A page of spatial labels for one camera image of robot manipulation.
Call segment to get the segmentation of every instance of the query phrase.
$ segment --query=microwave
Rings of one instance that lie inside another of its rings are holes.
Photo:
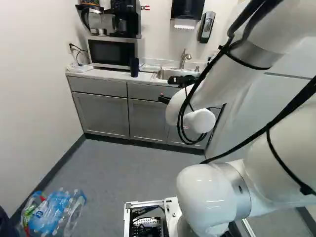
[[[144,39],[89,36],[87,48],[94,67],[130,70],[132,58],[144,58]]]

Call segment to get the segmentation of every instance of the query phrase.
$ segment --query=power cord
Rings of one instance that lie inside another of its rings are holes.
[[[83,56],[85,56],[83,52],[88,52],[88,50],[84,50],[84,49],[82,49],[82,48],[79,48],[78,46],[74,45],[73,43],[70,43],[70,44],[69,44],[69,48],[70,48],[70,50],[76,50],[76,51],[78,51],[78,53],[77,53],[77,55],[76,55],[76,61],[77,61],[78,66],[82,66],[82,63],[79,63],[79,61],[78,61],[78,56],[79,56],[80,53],[81,53]]]

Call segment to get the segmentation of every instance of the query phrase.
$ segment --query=cabinet drawer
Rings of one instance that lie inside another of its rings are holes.
[[[132,99],[158,101],[158,97],[163,94],[166,97],[172,97],[180,89],[175,87],[127,84],[128,97]]]
[[[125,82],[77,77],[68,77],[68,81],[74,92],[127,97]]]

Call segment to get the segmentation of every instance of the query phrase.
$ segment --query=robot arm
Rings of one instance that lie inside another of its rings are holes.
[[[314,36],[315,13],[314,0],[282,1],[254,27],[241,47],[231,51],[234,60],[224,55],[214,65],[190,100],[195,113],[232,101],[264,72],[258,68],[271,67],[303,38]],[[185,90],[181,90],[171,99],[166,110],[170,125],[177,124],[185,98]],[[189,114],[186,117],[195,123]],[[196,118],[208,122],[207,115]],[[269,136],[286,167],[313,190],[315,118],[316,103],[310,102],[275,125]],[[303,194],[280,165],[265,134],[253,143],[245,159],[185,168],[177,178],[177,197],[184,218],[200,237],[218,236],[234,220],[316,203],[316,196]]]
[[[250,1],[241,3],[236,9],[237,13],[241,12],[248,2]],[[246,42],[233,49],[231,55],[254,67],[271,67],[302,39],[316,34],[315,11],[316,4],[313,0],[284,0],[255,26]],[[236,38],[241,32],[242,29],[236,32]],[[195,110],[199,110],[233,101],[264,72],[246,67],[224,55],[199,85],[190,104]],[[187,87],[188,93],[192,87],[193,85]],[[179,110],[185,98],[185,89],[172,97],[166,109],[168,124],[177,125]],[[196,112],[194,117],[185,119],[194,125],[193,128],[200,127],[195,125],[196,123],[203,124],[206,127],[203,132],[213,128],[209,125],[210,117],[205,114],[198,116]]]

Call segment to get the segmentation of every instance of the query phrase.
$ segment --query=plastic wrap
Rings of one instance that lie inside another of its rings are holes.
[[[70,237],[81,216],[86,197],[81,190],[54,191],[47,198],[34,193],[21,214],[21,225],[27,237]]]

